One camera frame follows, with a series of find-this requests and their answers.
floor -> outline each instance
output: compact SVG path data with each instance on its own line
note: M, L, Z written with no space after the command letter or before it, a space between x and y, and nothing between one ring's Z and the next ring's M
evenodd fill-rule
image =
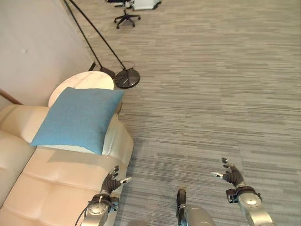
M103 0L76 1L141 82L120 120L135 140L115 226L175 226L175 197L201 205L217 226L246 226L210 177L227 157L281 226L301 223L301 64L298 0L163 0L136 11L133 28ZM80 23L104 66L120 66Z

robotic arm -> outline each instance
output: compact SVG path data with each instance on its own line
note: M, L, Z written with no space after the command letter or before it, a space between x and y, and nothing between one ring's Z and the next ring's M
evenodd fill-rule
M213 177L221 178L234 185L235 189L226 191L230 203L238 203L241 212L251 226L276 226L268 212L262 206L260 193L247 186L242 174L230 163L228 159L222 158L224 167L227 169L225 174L211 172Z
M94 195L89 204L84 208L75 226L77 225L81 215L84 213L84 220L80 226L103 226L108 219L111 211L117 211L119 198L111 197L112 191L119 188L122 184L129 183L132 178L116 180L119 166L115 166L103 181L103 185L99 194Z

wooden trim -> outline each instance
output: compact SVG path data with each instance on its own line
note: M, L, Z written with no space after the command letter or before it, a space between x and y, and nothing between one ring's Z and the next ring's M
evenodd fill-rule
M10 94L4 92L0 89L0 96L3 96L6 100L10 101L11 103L15 105L23 105L20 101L14 99Z

cream leather sofa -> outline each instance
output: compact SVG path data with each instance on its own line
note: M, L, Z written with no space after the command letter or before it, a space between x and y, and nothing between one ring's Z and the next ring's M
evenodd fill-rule
M0 226L73 226L114 166L119 179L126 176L133 140L116 114L99 156L72 146L30 146L48 110L10 105L0 111ZM110 213L106 226L115 217Z

blue pillow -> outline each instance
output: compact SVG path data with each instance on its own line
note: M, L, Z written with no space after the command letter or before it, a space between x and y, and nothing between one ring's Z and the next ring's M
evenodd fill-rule
M101 155L123 94L122 90L67 87L49 109L31 145L78 145Z

